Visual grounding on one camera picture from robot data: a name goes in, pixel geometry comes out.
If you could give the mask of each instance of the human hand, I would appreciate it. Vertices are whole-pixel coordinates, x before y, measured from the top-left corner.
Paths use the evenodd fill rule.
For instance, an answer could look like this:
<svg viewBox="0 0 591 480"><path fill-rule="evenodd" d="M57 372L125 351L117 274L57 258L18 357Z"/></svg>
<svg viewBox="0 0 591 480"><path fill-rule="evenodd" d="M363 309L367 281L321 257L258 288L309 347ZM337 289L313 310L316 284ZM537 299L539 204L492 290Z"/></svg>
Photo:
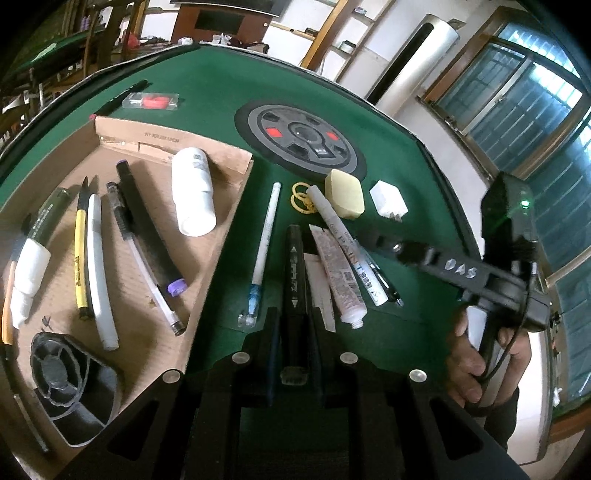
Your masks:
<svg viewBox="0 0 591 480"><path fill-rule="evenodd" d="M466 401L477 403L482 396L482 387L477 382L476 377L482 375L486 368L484 359L478 351L470 344L468 335L468 315L465 307L460 309L454 319L453 330L447 338L450 348L450 355L446 358L446 367L449 379L446 384L447 393L453 398L459 406L463 407ZM514 330L502 328L499 330L498 342L505 348L511 338ZM501 405L509 400L525 369L531 360L530 337L524 329L520 329L517 338L511 350L509 366L505 377L496 396L494 405Z"/></svg>

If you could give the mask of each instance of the white plastic bottle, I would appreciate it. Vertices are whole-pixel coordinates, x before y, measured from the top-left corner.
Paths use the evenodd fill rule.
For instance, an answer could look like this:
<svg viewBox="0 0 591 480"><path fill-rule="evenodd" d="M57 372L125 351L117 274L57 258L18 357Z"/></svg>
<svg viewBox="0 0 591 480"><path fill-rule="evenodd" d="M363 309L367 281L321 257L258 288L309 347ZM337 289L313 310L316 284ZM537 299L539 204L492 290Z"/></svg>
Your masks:
<svg viewBox="0 0 591 480"><path fill-rule="evenodd" d="M183 148L173 157L172 163L173 200L179 231L187 236L211 232L217 220L206 153L196 147Z"/></svg>
<svg viewBox="0 0 591 480"><path fill-rule="evenodd" d="M15 328L19 328L29 318L33 297L39 291L50 258L47 248L27 238L14 271L10 312Z"/></svg>

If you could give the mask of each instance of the white cylinder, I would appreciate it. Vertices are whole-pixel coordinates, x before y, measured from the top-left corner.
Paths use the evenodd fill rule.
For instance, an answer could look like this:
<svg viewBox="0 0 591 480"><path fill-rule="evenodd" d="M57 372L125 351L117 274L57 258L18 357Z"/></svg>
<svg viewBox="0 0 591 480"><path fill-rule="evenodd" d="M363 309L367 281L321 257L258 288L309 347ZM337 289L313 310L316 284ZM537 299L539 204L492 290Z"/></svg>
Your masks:
<svg viewBox="0 0 591 480"><path fill-rule="evenodd" d="M88 202L86 233L90 298L95 313L96 329L99 332L103 348L105 350L117 350L119 348L119 336L115 329L109 292L107 291L103 240L100 232L100 207L100 197L92 194Z"/></svg>
<svg viewBox="0 0 591 480"><path fill-rule="evenodd" d="M29 318L33 297L39 291L50 258L47 248L27 238L14 271L10 312L15 328L19 328Z"/></svg>
<svg viewBox="0 0 591 480"><path fill-rule="evenodd" d="M207 155L196 147L183 148L173 157L172 169L179 231L187 236L211 232L217 220Z"/></svg>
<svg viewBox="0 0 591 480"><path fill-rule="evenodd" d="M423 31L428 34L417 45ZM381 84L390 67L400 69L388 89L377 100L376 108L394 117L459 38L460 35L448 23L435 15L427 14L372 89Z"/></svg>

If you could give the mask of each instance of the red button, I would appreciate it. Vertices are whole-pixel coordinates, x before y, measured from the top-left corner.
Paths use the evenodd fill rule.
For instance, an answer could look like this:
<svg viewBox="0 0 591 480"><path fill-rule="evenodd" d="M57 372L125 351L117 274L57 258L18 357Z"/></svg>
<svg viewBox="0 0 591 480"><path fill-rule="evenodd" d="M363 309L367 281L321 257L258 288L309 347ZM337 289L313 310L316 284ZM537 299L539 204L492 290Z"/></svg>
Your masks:
<svg viewBox="0 0 591 480"><path fill-rule="evenodd" d="M283 134L281 132L279 132L279 129L277 129L275 127L265 128L265 130L267 130L267 133L269 134L270 137L274 137L274 138L283 137Z"/></svg>

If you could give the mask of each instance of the cardboard tray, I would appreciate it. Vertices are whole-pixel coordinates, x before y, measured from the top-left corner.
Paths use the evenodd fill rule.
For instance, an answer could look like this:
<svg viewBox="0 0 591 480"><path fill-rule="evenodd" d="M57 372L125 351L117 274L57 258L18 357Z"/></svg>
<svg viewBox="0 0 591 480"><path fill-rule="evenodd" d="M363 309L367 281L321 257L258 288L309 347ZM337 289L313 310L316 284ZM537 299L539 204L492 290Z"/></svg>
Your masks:
<svg viewBox="0 0 591 480"><path fill-rule="evenodd" d="M199 238L189 238L178 231L172 200L170 160L184 147L199 147L210 159L217 226ZM189 284L188 290L171 304L187 325L186 332L179 337L174 336L152 300L109 207L105 184L118 181L115 165L122 159L129 161L146 207L171 258ZM0 210L0 271L4 285L12 243L25 216L35 212L57 186L72 189L76 194L47 245L51 260L31 316L20 330L15 330L18 359L13 367L21 384L21 397L30 406L53 455L39 453L0 367L0 429L34 478L52 478L79 449L64 443L34 397L29 360L33 336L42 329L68 333L93 354L119 368L124 381L121 410L165 370L184 371L207 289L251 167L251 154L237 147L171 128L98 117L44 158ZM119 335L119 349L113 352L102 349L93 320L77 318L74 224L77 192L85 176L91 181L93 191L102 196L105 270ZM43 317L50 318L48 327L44 326Z"/></svg>

